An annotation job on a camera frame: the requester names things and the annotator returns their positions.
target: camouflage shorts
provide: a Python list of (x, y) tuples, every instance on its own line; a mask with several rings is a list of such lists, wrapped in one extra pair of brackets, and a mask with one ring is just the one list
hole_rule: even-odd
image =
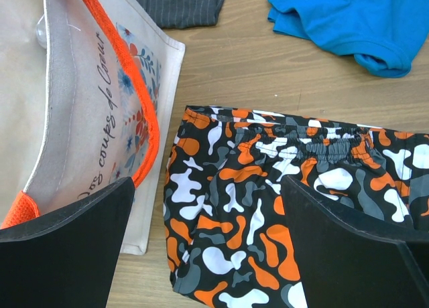
[(284, 175), (367, 215), (429, 231), (428, 135), (189, 106), (164, 190), (176, 292), (211, 307), (306, 307), (280, 196)]

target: wood grain surface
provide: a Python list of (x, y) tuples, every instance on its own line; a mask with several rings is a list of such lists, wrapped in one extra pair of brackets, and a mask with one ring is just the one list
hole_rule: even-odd
[(162, 222), (164, 168), (187, 104), (255, 108), (335, 121), (429, 132), (429, 44), (400, 79), (371, 76), (352, 57), (276, 35), (266, 0), (226, 0), (216, 27), (169, 30), (186, 44), (149, 246), (121, 255), (108, 308), (204, 307), (173, 293)]

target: black plastic object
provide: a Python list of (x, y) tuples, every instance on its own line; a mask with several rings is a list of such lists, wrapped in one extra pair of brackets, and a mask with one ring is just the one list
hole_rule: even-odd
[(285, 177), (282, 198), (309, 308), (429, 307), (429, 234), (372, 218)]
[(0, 230), (0, 307), (106, 307), (134, 197), (131, 178)]

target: orange strap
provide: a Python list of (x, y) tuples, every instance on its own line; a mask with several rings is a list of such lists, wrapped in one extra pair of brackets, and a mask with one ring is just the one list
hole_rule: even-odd
[[(103, 7), (101, 7), (99, 1), (83, 0), (83, 2), (113, 46), (124, 73), (130, 77), (140, 100), (143, 115), (146, 119), (147, 129), (149, 132), (149, 146), (143, 163), (133, 175), (134, 185), (137, 187), (152, 168), (160, 146), (160, 130), (158, 128), (158, 120), (156, 118), (154, 104), (151, 101), (149, 92), (147, 91), (145, 83), (141, 78), (140, 72), (134, 63), (128, 48), (125, 46), (121, 36), (118, 34), (115, 26), (112, 24), (112, 21), (109, 19), (109, 16), (106, 14)], [(40, 213), (37, 204), (30, 196), (21, 191), (18, 193), (11, 209), (7, 213), (6, 219), (3, 221), (1, 228), (8, 228), (16, 224), (27, 222), (37, 218), (38, 216), (40, 216)]]

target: blue shirt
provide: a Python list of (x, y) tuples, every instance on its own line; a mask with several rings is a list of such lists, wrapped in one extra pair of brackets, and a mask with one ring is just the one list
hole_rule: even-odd
[(429, 32), (429, 0), (268, 0), (276, 33), (354, 55), (381, 77), (402, 77)]

